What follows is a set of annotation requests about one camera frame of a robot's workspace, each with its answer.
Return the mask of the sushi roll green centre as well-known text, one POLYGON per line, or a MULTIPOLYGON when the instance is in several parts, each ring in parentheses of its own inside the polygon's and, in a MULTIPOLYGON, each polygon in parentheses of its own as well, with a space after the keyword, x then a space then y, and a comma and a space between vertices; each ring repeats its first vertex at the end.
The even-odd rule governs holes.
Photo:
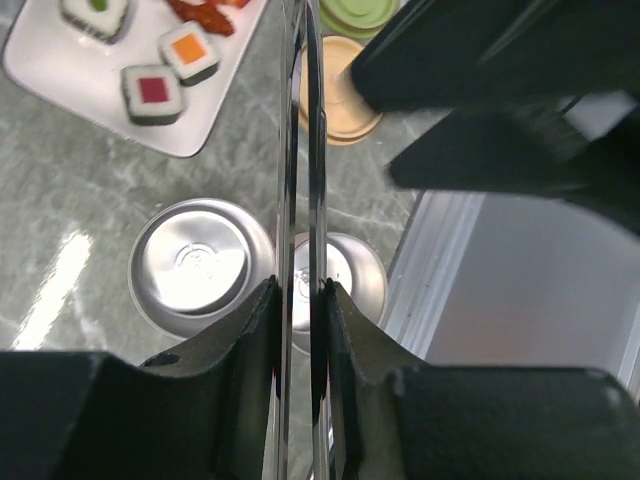
POLYGON ((133 2, 129 0, 61 0, 62 18, 72 26, 106 44, 114 44, 125 31, 133 2))

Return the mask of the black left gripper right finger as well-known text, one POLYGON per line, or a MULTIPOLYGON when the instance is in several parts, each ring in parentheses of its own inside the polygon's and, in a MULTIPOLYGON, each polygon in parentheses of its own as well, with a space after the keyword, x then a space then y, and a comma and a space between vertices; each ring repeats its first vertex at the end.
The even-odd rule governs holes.
POLYGON ((590 368, 433 366, 326 287, 336 479, 635 479, 639 409, 590 368))

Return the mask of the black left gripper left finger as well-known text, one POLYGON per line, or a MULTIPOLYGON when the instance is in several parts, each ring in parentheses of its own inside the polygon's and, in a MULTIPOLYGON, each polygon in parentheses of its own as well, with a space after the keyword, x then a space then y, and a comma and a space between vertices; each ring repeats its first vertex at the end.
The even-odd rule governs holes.
POLYGON ((97 351, 1 356, 5 479, 258 479, 280 291, 141 365, 97 351))

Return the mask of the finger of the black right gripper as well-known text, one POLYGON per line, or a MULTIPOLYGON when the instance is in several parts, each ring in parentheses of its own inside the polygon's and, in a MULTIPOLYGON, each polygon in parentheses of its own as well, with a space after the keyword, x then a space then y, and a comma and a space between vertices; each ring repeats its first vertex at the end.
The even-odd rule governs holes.
POLYGON ((451 113, 387 167, 399 188, 559 200, 639 232, 639 113, 588 141, 556 114, 451 113))
POLYGON ((636 1, 409 1, 349 67, 377 112, 639 89, 636 1))

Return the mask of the orange chicken wing piece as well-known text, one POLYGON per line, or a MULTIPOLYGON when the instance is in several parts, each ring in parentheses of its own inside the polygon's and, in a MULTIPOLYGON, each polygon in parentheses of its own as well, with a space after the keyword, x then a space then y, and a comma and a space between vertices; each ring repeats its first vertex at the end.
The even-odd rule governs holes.
POLYGON ((196 22, 207 33, 229 37, 235 33, 230 20, 215 6, 207 3, 193 5, 182 0, 168 0, 173 13, 183 22, 196 22))

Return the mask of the sushi roll red centre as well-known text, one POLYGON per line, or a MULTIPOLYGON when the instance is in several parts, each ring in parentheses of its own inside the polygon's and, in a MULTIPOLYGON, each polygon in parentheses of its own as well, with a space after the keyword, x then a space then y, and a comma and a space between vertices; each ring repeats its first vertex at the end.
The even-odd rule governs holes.
POLYGON ((131 65, 120 72, 130 121, 140 126, 175 123, 185 109, 182 86, 166 65, 131 65))

